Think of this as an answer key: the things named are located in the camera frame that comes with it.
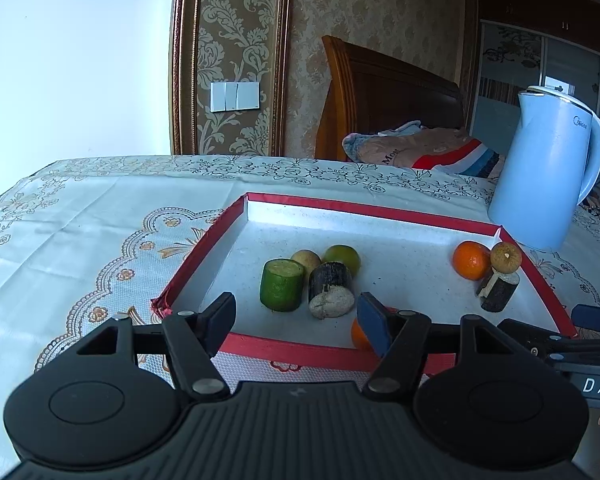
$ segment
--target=ribbed black surface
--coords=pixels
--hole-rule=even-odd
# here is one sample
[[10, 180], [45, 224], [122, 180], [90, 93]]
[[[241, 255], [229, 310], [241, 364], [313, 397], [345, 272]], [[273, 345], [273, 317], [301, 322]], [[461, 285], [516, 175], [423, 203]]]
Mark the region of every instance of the ribbed black surface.
[[[470, 438], [471, 428], [467, 429]], [[8, 480], [582, 480], [571, 463], [494, 472], [455, 460], [421, 436], [397, 404], [370, 402], [353, 383], [243, 383], [200, 404], [161, 449], [103, 472], [31, 463]]]

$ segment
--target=silver screw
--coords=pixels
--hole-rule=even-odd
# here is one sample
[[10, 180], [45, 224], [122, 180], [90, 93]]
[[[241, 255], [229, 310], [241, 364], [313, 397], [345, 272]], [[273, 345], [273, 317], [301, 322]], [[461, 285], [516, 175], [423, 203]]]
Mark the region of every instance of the silver screw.
[[376, 394], [392, 394], [400, 389], [400, 383], [391, 377], [378, 377], [369, 381], [368, 387]]
[[224, 383], [218, 379], [198, 379], [193, 383], [193, 391], [200, 395], [213, 395], [224, 389]]

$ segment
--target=bed headboard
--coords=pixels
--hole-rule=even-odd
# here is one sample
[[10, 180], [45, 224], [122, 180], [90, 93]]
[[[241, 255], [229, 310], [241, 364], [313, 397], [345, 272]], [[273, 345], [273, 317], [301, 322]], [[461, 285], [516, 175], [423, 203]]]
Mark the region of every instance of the bed headboard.
[[417, 66], [323, 36], [331, 84], [322, 110], [315, 157], [347, 160], [342, 139], [420, 120], [434, 128], [464, 124], [460, 89]]

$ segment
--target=electric kettle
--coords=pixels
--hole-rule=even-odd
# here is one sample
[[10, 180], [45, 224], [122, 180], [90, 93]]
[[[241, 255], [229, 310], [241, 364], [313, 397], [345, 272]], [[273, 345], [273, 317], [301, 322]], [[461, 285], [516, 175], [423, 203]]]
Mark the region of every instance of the electric kettle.
[[488, 215], [520, 243], [557, 251], [600, 174], [600, 118], [552, 88], [518, 97], [520, 121]]

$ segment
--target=tablecloth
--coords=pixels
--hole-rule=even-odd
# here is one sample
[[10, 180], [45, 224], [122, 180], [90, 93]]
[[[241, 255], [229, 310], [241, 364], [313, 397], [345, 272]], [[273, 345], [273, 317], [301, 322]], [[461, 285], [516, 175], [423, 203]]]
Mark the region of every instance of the tablecloth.
[[[155, 322], [149, 300], [220, 212], [245, 192], [488, 222], [493, 189], [488, 180], [432, 171], [248, 156], [82, 158], [24, 178], [0, 197], [0, 475], [17, 462], [2, 426], [2, 408], [14, 387], [113, 314]], [[577, 303], [600, 306], [600, 222], [594, 216], [577, 209], [559, 252], [526, 252], [568, 312]], [[241, 365], [233, 358], [219, 354], [215, 362], [235, 383]], [[160, 358], [140, 361], [165, 375]], [[320, 379], [320, 370], [293, 364], [258, 367], [261, 380]], [[354, 380], [361, 383], [364, 376]]]

